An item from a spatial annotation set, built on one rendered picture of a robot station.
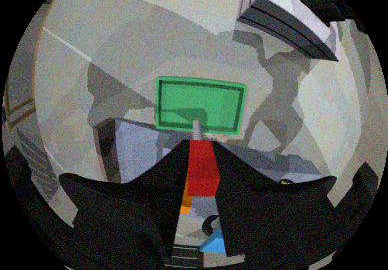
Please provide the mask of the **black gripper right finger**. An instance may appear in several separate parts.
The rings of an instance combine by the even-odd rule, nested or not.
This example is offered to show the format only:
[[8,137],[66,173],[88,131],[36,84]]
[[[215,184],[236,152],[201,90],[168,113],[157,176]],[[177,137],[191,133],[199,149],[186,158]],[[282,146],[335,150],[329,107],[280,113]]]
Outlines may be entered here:
[[256,171],[218,141],[213,144],[219,176],[215,200],[226,256],[242,256],[247,246],[274,228],[286,214],[330,193],[335,176],[282,185]]

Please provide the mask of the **green tray floor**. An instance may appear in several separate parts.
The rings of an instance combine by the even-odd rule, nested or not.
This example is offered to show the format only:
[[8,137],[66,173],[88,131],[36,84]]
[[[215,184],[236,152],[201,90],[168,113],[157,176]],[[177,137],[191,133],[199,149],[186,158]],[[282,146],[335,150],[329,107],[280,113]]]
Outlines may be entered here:
[[235,85],[162,80],[161,121],[234,128],[239,93]]

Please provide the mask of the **yellow wheel chock with orange handle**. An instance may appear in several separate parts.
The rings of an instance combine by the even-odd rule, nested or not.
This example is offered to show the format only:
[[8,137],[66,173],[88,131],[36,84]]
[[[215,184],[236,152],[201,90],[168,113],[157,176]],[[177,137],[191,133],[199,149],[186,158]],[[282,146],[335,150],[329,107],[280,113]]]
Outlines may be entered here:
[[181,205],[181,213],[189,214],[191,209],[191,204],[193,204],[193,196],[187,196],[187,186],[189,186],[189,173],[187,173],[187,180],[185,185],[185,190],[183,190],[183,200]]

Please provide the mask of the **red-headed metal pin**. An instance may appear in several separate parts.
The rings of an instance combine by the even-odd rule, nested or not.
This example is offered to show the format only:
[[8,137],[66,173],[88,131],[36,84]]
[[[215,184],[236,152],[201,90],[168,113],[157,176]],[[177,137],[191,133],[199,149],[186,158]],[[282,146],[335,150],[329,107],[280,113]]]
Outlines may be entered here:
[[189,186],[187,196],[214,197],[219,176],[213,144],[203,140],[201,120],[193,120],[193,140],[189,140]]

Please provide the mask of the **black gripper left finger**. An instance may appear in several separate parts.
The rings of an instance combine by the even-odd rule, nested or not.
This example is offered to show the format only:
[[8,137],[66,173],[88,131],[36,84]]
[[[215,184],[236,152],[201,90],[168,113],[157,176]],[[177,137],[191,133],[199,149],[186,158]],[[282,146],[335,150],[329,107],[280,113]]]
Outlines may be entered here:
[[146,233],[162,258],[170,260],[189,173],[187,161],[189,140],[183,139],[149,171],[124,184],[68,172],[60,174],[58,181],[77,209]]

